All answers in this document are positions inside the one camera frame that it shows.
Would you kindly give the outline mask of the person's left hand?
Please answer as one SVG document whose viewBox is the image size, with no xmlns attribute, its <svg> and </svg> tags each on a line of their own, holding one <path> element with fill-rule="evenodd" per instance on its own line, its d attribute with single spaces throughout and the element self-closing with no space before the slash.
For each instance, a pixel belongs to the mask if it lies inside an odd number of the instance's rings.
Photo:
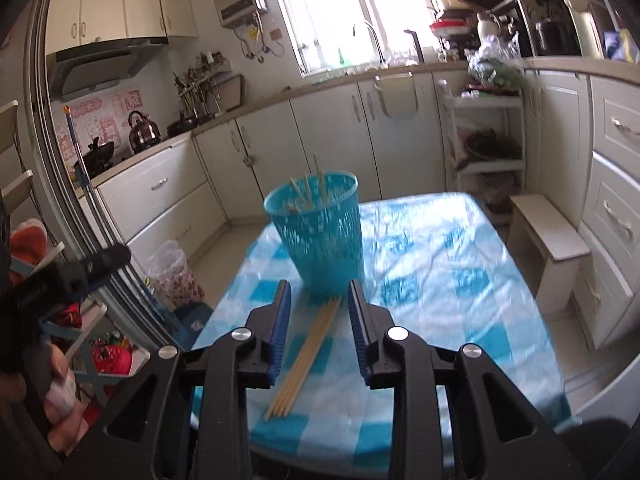
<svg viewBox="0 0 640 480">
<path fill-rule="evenodd" d="M 86 434 L 88 424 L 82 417 L 82 404 L 73 394 L 73 373 L 64 353 L 54 344 L 47 344 L 51 362 L 52 382 L 43 400 L 43 413 L 51 424 L 47 440 L 54 452 L 70 455 Z M 26 382 L 19 374 L 1 374 L 1 420 L 10 426 L 12 405 L 22 403 Z"/>
</svg>

